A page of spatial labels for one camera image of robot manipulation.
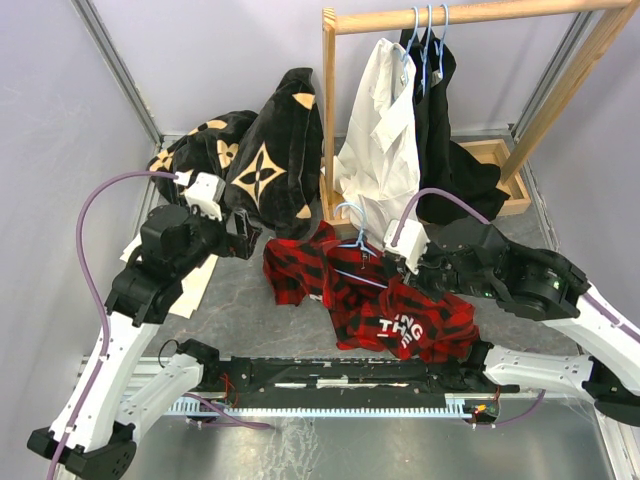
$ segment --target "hanger hook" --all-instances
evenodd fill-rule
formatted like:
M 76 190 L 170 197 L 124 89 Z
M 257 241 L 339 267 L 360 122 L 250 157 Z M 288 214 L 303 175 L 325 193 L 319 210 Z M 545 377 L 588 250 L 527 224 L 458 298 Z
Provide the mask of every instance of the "hanger hook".
M 442 59 L 444 58 L 444 37 L 447 35 L 449 29 L 449 6 L 446 3 L 440 5 L 444 8 L 444 32 L 442 32 L 442 38 L 440 39 L 440 48 L 436 47 L 436 53 L 438 54 L 438 71 L 440 72 L 440 80 L 444 78 L 444 68 L 442 66 Z
M 352 207 L 352 208 L 355 208 L 356 210 L 358 210 L 360 212 L 360 215 L 362 215 L 362 224 L 360 225 L 360 233 L 359 233 L 358 236 L 364 235 L 364 227 L 367 224 L 367 214 L 364 212 L 362 207 L 360 205 L 357 205 L 357 204 L 352 203 L 352 202 L 342 202 L 333 211 L 333 215 L 335 216 L 338 213 L 338 210 L 340 210 L 343 207 Z
M 426 94 L 427 91 L 427 64 L 429 63 L 429 40 L 431 39 L 431 27 L 433 22 L 433 7 L 431 4 L 427 5 L 429 10 L 429 25 L 427 26 L 427 41 L 425 46 L 420 51 L 420 59 L 422 60 L 422 91 Z
M 447 30 L 449 29 L 449 6 L 446 3 L 443 3 L 442 8 L 444 8 L 444 32 L 442 32 L 442 40 L 440 40 L 440 56 L 442 56 L 442 52 L 444 51 L 444 37 L 447 35 Z
M 418 35 L 418 27 L 420 26 L 420 10 L 418 10 L 418 7 L 412 7 L 412 8 L 414 13 L 416 14 L 416 24 L 413 27 L 413 35 L 411 35 L 411 40 L 409 40 L 409 43 L 407 44 L 407 50 L 404 52 L 404 57 L 402 58 L 405 62 L 409 57 L 409 50 L 411 49 L 411 45 L 413 45 L 413 41 L 416 39 L 416 36 Z

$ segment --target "white shirt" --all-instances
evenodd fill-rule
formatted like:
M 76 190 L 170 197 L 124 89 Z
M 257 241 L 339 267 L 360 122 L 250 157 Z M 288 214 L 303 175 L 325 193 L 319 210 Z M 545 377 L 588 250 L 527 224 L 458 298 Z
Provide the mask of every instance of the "white shirt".
M 404 64 L 404 53 L 389 40 L 377 43 L 358 87 L 345 144 L 334 157 L 334 189 L 364 209 L 367 238 L 377 247 L 420 184 L 412 100 L 416 67 L 410 57 Z M 342 212 L 360 226 L 359 212 Z

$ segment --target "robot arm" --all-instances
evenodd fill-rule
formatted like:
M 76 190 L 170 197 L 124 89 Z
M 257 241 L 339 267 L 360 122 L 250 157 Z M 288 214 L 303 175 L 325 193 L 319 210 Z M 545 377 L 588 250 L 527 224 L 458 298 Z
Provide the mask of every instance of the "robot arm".
M 497 385 L 577 395 L 607 416 L 640 425 L 640 329 L 590 285 L 562 255 L 511 242 L 493 225 L 465 218 L 435 241 L 409 221 L 394 247 L 385 236 L 385 263 L 405 283 L 438 300 L 444 293 L 494 299 L 521 318 L 539 321 L 588 350 L 575 357 L 486 345 L 482 374 Z
M 189 208 L 155 208 L 140 229 L 141 245 L 113 281 L 106 307 L 111 338 L 106 358 L 98 338 L 71 398 L 50 428 L 32 433 L 28 448 L 53 458 L 68 434 L 59 462 L 81 478 L 118 479 L 133 460 L 148 429 L 185 392 L 215 384 L 218 351 L 195 340 L 180 344 L 164 370 L 122 402 L 125 388 L 145 348 L 182 295 L 182 280 L 212 254 L 248 259 L 260 231 L 246 214 L 234 214 L 237 233 L 228 233 L 218 201 L 219 177 L 200 174 L 185 191 Z M 99 360 L 102 368 L 86 398 L 85 386 Z M 82 404 L 73 428 L 71 412 Z

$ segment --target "wooden rod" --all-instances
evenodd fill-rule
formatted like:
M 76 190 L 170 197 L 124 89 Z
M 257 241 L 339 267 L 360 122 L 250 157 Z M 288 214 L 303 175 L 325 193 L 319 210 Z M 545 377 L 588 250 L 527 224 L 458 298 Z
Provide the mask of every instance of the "wooden rod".
M 335 150 L 335 101 L 336 101 L 336 12 L 333 8 L 322 9 L 322 43 L 324 75 L 324 179 L 326 202 L 333 218 L 333 155 Z
M 629 3 L 631 3 L 631 0 L 509 0 L 476 3 L 473 5 L 451 5 L 449 7 L 449 24 L 490 22 L 493 20 L 606 10 L 623 8 Z M 429 11 L 426 8 L 421 8 L 419 11 L 420 26 L 426 27 L 429 20 Z M 413 10 L 398 10 L 393 12 L 340 15 L 335 17 L 334 26 L 337 35 L 349 35 L 352 33 L 413 28 L 415 21 L 416 17 Z M 444 25 L 444 23 L 444 8 L 434 8 L 432 25 Z
M 625 8 L 605 12 L 502 166 L 503 183 L 509 182 L 522 168 L 638 7 L 640 0 L 632 0 Z

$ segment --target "clothes hanger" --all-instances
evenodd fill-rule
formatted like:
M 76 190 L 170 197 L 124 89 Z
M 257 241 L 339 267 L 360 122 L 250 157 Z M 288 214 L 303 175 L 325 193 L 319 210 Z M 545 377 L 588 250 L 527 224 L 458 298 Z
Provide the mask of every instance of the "clothes hanger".
M 362 223 L 360 225 L 360 231 L 358 232 L 358 238 L 356 239 L 355 243 L 349 244 L 349 245 L 338 245 L 341 248 L 359 248 L 363 253 L 368 253 L 369 255 L 373 255 L 374 257 L 377 257 L 378 255 L 371 250 L 369 247 L 367 247 L 364 243 L 365 237 L 364 237 L 364 227 L 367 223 L 367 214 L 364 213 L 364 210 L 359 206 L 356 205 L 355 203 L 352 202 L 343 202 L 340 205 L 338 205 L 336 207 L 336 209 L 333 212 L 333 216 L 335 217 L 336 214 L 338 213 L 338 210 L 340 210 L 342 207 L 353 207 L 356 210 L 358 210 L 360 212 L 360 214 L 362 215 Z M 379 288 L 387 288 L 386 285 L 382 285 L 381 283 L 378 282 L 374 282 L 372 280 L 368 280 L 366 278 L 361 278 L 358 277 L 357 275 L 353 275 L 351 273 L 347 273 L 347 272 L 343 272 L 342 270 L 336 270 L 336 273 L 339 273 L 340 275 L 344 275 L 345 277 L 349 277 L 349 278 L 353 278 L 355 280 L 358 280 L 360 282 L 363 283 L 367 283 L 369 285 L 373 285 L 374 287 L 379 287 Z
M 440 39 L 440 46 L 436 46 L 436 53 L 438 54 L 439 65 L 438 71 L 433 72 L 433 84 L 432 86 L 437 85 L 444 78 L 444 66 L 442 65 L 442 59 L 444 58 L 444 37 L 447 35 L 447 30 L 449 29 L 449 6 L 446 3 L 440 5 L 444 8 L 445 13 L 445 21 L 444 21 L 444 32 L 442 32 L 442 38 Z
M 373 255 L 374 257 L 377 257 L 378 255 L 369 247 L 367 247 L 364 243 L 364 227 L 367 224 L 367 214 L 364 213 L 364 210 L 362 209 L 362 207 L 360 207 L 360 205 L 356 205 L 355 203 L 352 203 L 352 202 L 342 202 L 333 211 L 334 217 L 337 215 L 338 210 L 340 210 L 342 207 L 355 208 L 358 212 L 360 212 L 360 215 L 362 215 L 362 223 L 360 224 L 360 231 L 358 232 L 358 238 L 356 238 L 356 242 L 349 245 L 340 245 L 340 247 L 341 248 L 360 248 L 360 250 L 362 250 L 363 252 L 368 253 L 369 255 Z
M 393 45 L 393 50 L 397 51 L 398 53 L 400 53 L 400 55 L 402 55 L 400 58 L 402 60 L 402 70 L 404 75 L 402 76 L 402 85 L 406 85 L 407 82 L 409 81 L 409 74 L 407 73 L 407 64 L 409 63 L 409 49 L 411 48 L 411 45 L 413 45 L 413 40 L 416 38 L 416 35 L 418 35 L 418 26 L 420 25 L 420 11 L 418 10 L 418 7 L 412 7 L 413 11 L 416 14 L 416 24 L 413 27 L 413 35 L 411 35 L 411 40 L 409 40 L 409 44 L 407 45 L 407 49 L 404 52 L 400 52 L 400 45 L 394 44 Z
M 427 8 L 429 9 L 429 26 L 427 27 L 427 41 L 424 47 L 422 47 L 422 50 L 420 51 L 420 59 L 422 60 L 422 92 L 423 94 L 427 91 L 427 83 L 428 83 L 428 78 L 427 78 L 427 65 L 429 63 L 429 55 L 427 55 L 428 50 L 429 50 L 429 39 L 431 38 L 431 25 L 432 25 L 432 19 L 433 19 L 433 7 L 431 6 L 431 4 L 427 5 Z
M 409 40 L 409 43 L 407 43 L 407 49 L 404 52 L 404 55 L 402 56 L 402 61 L 405 62 L 405 64 L 409 61 L 409 50 L 411 49 L 411 46 L 413 45 L 413 41 L 416 39 L 416 36 L 418 35 L 418 27 L 420 26 L 420 10 L 418 10 L 418 7 L 412 7 L 413 11 L 416 14 L 416 24 L 413 27 L 413 34 L 411 35 L 411 40 Z

